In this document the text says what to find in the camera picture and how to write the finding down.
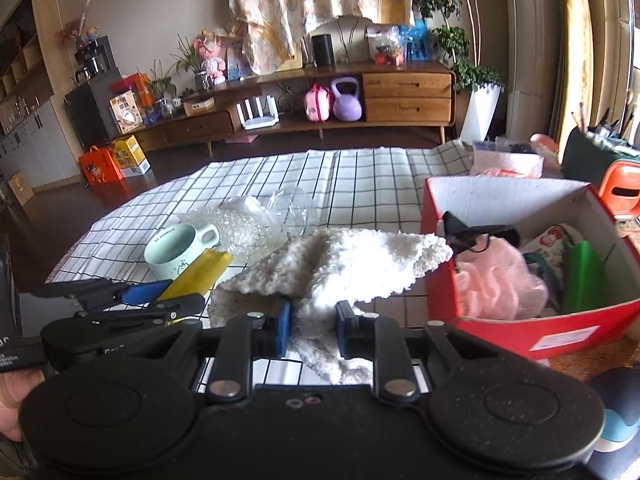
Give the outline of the person's hand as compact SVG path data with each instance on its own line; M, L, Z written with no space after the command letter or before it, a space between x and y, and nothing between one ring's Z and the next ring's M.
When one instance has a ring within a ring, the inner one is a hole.
M0 375L0 431L13 442L22 442L18 415L26 396L44 381L42 370L29 368Z

